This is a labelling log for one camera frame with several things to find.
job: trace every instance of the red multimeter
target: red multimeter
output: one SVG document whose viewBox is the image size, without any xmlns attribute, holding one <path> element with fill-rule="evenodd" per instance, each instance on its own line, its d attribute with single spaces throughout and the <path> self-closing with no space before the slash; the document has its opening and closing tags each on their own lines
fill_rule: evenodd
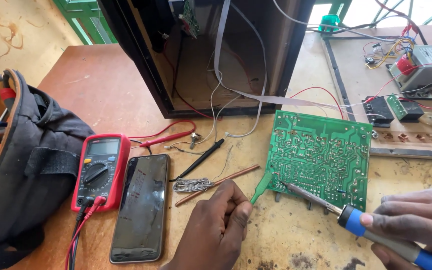
<svg viewBox="0 0 432 270">
<path fill-rule="evenodd" d="M 88 196 L 106 198 L 97 212 L 119 207 L 130 150 L 131 141 L 123 134 L 98 134 L 84 140 L 71 201 L 73 211 L 78 212 Z"/>
</svg>

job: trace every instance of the phone screen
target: phone screen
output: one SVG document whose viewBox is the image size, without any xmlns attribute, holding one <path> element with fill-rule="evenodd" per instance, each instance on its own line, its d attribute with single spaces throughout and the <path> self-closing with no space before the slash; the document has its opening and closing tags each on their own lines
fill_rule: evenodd
<svg viewBox="0 0 432 270">
<path fill-rule="evenodd" d="M 129 160 L 109 255 L 112 263 L 159 259 L 163 243 L 168 159 L 162 154 Z"/>
</svg>

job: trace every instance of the hand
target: hand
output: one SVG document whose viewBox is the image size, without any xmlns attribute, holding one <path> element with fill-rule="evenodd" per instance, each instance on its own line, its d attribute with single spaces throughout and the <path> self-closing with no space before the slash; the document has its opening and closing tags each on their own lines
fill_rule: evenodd
<svg viewBox="0 0 432 270">
<path fill-rule="evenodd" d="M 253 205 L 236 183 L 224 181 L 192 210 L 173 259 L 162 270 L 230 270 L 241 253 Z"/>
<path fill-rule="evenodd" d="M 432 189 L 384 196 L 374 213 L 362 214 L 360 221 L 376 234 L 426 244 L 432 252 Z M 381 244 L 371 250 L 387 270 L 420 269 Z"/>
</svg>

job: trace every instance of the wooden table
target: wooden table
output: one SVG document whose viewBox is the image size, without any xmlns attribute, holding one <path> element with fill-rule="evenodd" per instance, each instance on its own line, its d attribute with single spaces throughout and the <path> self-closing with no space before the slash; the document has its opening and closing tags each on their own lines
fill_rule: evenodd
<svg viewBox="0 0 432 270">
<path fill-rule="evenodd" d="M 432 26 L 424 26 L 429 43 Z M 331 74 L 321 46 L 320 37 L 307 34 L 296 63 L 288 95 L 300 89 L 321 86 L 335 93 Z M 70 46 L 39 85 L 39 89 L 55 98 L 86 121 L 96 133 L 124 133 L 141 136 L 153 134 L 171 123 L 163 119 L 134 63 L 117 44 Z M 306 91 L 302 99 L 331 103 L 324 92 Z M 284 107 L 284 110 L 295 108 Z M 301 112 L 323 115 L 316 107 L 301 107 Z M 326 109 L 328 116 L 337 118 L 338 112 Z M 234 134 L 250 130 L 255 117 L 225 117 L 218 122 L 218 137 L 231 128 Z M 196 119 L 197 131 L 207 134 L 213 125 L 208 119 Z M 203 163 L 189 177 L 214 177 L 224 166 L 228 149 L 234 146 L 222 177 L 260 164 L 264 167 L 267 145 L 271 136 L 273 115 L 261 117 L 255 131 L 243 138 L 227 139 L 210 161 Z M 182 132 L 189 125 L 178 124 L 168 133 Z M 152 146 L 153 153 L 168 153 L 171 157 L 170 177 L 180 174 L 197 156 L 168 151 L 163 145 Z M 146 149 L 136 148 L 131 156 L 146 155 Z M 263 169 L 256 170 L 235 181 L 248 196 L 254 193 Z M 367 192 L 367 210 L 380 204 L 383 195 L 416 191 L 432 187 L 432 160 L 371 157 Z M 198 199 L 207 199 L 207 192 Z M 274 193 L 266 191 L 256 202 L 248 225 L 248 237 L 243 242 L 236 270 L 279 269 L 382 269 L 383 266 L 370 250 L 371 243 L 355 237 L 336 224 L 333 215 L 324 215 L 319 207 L 308 211 L 302 200 L 283 195 L 281 202 Z M 146 264 L 111 265 L 109 252 L 117 211 L 98 213 L 82 230 L 76 269 L 154 270 L 168 262 L 183 234 L 189 215 L 196 203 L 192 200 L 180 207 L 174 203 L 185 195 L 169 193 L 170 206 L 164 256 L 159 262 Z M 46 239 L 32 255 L 12 267 L 12 270 L 63 269 L 64 256 L 75 224 L 76 213 L 70 210 L 70 200 L 61 206 L 45 226 Z M 358 263 L 366 267 L 355 266 Z"/>
</svg>

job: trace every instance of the black bag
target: black bag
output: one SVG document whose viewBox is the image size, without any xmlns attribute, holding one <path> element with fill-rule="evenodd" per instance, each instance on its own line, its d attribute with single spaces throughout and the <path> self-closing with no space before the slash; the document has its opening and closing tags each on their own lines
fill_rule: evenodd
<svg viewBox="0 0 432 270">
<path fill-rule="evenodd" d="M 5 269 L 43 242 L 42 225 L 73 191 L 78 154 L 94 132 L 27 85 L 18 71 L 5 70 L 1 88 L 16 92 L 0 146 L 0 269 Z M 5 108 L 0 97 L 0 116 Z"/>
</svg>

